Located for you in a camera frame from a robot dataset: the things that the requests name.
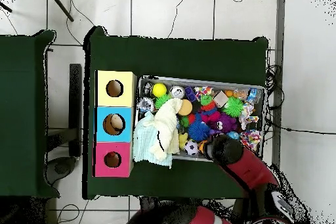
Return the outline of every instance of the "dark green tabletop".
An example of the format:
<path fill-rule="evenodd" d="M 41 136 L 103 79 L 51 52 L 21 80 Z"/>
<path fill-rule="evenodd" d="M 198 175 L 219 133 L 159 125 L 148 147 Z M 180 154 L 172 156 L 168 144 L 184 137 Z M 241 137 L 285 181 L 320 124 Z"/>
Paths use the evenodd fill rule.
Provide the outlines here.
<path fill-rule="evenodd" d="M 168 169 L 143 161 L 135 163 L 129 178 L 92 177 L 94 73 L 95 70 L 131 71 L 137 77 L 152 75 L 264 86 L 267 47 L 264 37 L 253 41 L 114 37 L 107 36 L 101 27 L 93 27 L 84 45 L 83 152 L 87 152 L 83 168 L 84 197 L 97 194 L 242 197 L 236 182 L 211 162 L 173 160 L 172 168 Z"/>
<path fill-rule="evenodd" d="M 55 197 L 44 178 L 45 49 L 53 31 L 0 35 L 0 195 Z"/>

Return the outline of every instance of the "blue box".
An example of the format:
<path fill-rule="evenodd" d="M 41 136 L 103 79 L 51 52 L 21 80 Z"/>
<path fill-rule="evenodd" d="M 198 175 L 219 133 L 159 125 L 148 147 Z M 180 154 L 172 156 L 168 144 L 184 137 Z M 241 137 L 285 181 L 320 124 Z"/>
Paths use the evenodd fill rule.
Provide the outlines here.
<path fill-rule="evenodd" d="M 111 135 L 104 130 L 104 120 L 110 114 L 123 118 L 124 128 L 118 135 Z M 133 108 L 131 107 L 97 107 L 97 142 L 131 142 L 133 133 Z"/>

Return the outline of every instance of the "gray plastic tray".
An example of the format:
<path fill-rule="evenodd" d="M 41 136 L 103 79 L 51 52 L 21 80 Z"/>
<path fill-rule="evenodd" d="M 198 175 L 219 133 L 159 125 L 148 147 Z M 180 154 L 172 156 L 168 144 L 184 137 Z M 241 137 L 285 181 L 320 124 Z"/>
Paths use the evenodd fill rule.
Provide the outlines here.
<path fill-rule="evenodd" d="M 264 134 L 264 116 L 265 116 L 265 110 L 266 110 L 266 89 L 261 86 L 255 86 L 255 85 L 244 85 L 244 84 L 233 84 L 233 83 L 221 83 L 221 82 L 213 82 L 213 81 L 201 81 L 201 80 L 191 80 L 191 79 L 179 79 L 179 78 L 165 78 L 165 77 L 159 77 L 159 76 L 142 76 L 139 78 L 138 81 L 138 89 L 137 89 L 137 98 L 141 99 L 144 95 L 142 94 L 142 88 L 144 87 L 144 84 L 146 82 L 152 82 L 152 83 L 163 83 L 166 85 L 167 90 L 169 91 L 172 86 L 181 86 L 181 87 L 202 87 L 202 86 L 210 86 L 213 87 L 215 91 L 218 90 L 232 90 L 235 88 L 256 88 L 258 90 L 261 90 L 261 98 L 258 102 L 258 104 L 255 104 L 255 113 L 259 117 L 259 121 L 257 123 L 249 123 L 247 125 L 246 129 L 256 129 L 261 132 L 261 137 L 263 137 Z M 136 106 L 136 112 L 135 112 L 135 125 L 138 122 L 138 115 L 139 110 L 138 106 Z M 261 140 L 259 144 L 259 149 L 257 151 L 257 154 L 259 157 L 262 158 L 263 155 L 263 139 Z M 202 161 L 202 162 L 212 162 L 210 160 L 207 160 L 204 156 L 201 154 L 198 154 L 196 156 L 189 156 L 184 151 L 180 151 L 180 154 L 174 154 L 173 159 L 181 159 L 181 160 L 193 160 L 193 161 Z"/>

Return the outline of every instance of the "yellow box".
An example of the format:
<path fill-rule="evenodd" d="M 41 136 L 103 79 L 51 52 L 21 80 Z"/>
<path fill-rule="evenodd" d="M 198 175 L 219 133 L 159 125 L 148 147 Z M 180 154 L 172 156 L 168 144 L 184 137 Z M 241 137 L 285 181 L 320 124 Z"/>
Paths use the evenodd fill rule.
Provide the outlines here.
<path fill-rule="evenodd" d="M 133 107 L 137 77 L 132 72 L 97 71 L 98 106 Z"/>

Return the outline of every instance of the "colorful box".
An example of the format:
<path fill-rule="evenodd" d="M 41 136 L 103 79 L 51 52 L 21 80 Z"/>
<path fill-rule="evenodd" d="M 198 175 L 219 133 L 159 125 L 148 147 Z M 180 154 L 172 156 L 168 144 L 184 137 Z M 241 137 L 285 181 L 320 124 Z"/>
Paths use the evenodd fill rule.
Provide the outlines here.
<path fill-rule="evenodd" d="M 117 154 L 119 162 L 116 167 L 106 164 L 109 153 Z M 95 177 L 129 177 L 133 168 L 132 143 L 124 142 L 97 142 L 94 160 Z"/>
<path fill-rule="evenodd" d="M 137 77 L 132 72 L 96 71 L 98 106 L 133 107 Z"/>
<path fill-rule="evenodd" d="M 117 135 L 108 134 L 104 121 L 109 115 L 118 115 L 123 120 L 123 129 Z M 97 142 L 131 142 L 133 136 L 133 108 L 127 107 L 97 107 Z"/>

